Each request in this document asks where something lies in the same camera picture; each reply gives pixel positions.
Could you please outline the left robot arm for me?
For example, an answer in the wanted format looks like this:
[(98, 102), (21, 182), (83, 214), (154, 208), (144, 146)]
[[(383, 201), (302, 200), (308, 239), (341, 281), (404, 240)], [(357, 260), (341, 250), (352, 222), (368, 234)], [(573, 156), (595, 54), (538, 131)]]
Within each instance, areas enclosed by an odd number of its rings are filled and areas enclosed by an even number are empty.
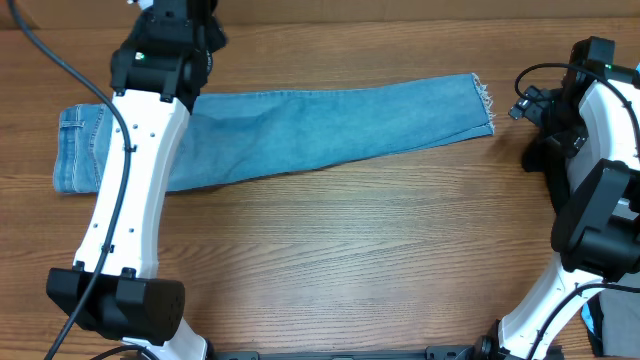
[(226, 45), (208, 0), (151, 1), (111, 59), (114, 121), (90, 226), (46, 292), (68, 324), (141, 359), (211, 359), (184, 319), (185, 288), (158, 277), (168, 178), (193, 107)]

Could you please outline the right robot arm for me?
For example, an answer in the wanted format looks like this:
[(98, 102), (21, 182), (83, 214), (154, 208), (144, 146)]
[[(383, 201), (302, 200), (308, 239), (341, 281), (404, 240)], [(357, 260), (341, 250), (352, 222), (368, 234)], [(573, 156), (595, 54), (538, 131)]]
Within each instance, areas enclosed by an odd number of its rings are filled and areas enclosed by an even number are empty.
[(540, 132), (522, 156), (545, 175), (556, 218), (553, 254), (534, 286), (473, 346), (429, 347), (428, 359), (560, 359), (552, 342), (583, 306), (639, 270), (639, 72), (615, 43), (575, 43), (557, 89), (529, 86), (510, 109)]

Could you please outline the light blue denim jeans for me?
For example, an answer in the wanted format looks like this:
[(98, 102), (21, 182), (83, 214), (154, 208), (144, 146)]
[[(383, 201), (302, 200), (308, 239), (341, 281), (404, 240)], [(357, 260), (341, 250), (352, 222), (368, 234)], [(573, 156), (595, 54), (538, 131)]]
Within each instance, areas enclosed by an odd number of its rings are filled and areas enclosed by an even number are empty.
[[(226, 185), (494, 134), (493, 99), (475, 73), (347, 90), (203, 94), (190, 113), (178, 99), (126, 91), (118, 100), (132, 146), (160, 137), (178, 111), (189, 120), (171, 166), (168, 191)], [(59, 116), (53, 185), (95, 193), (117, 122), (105, 104), (79, 104)]]

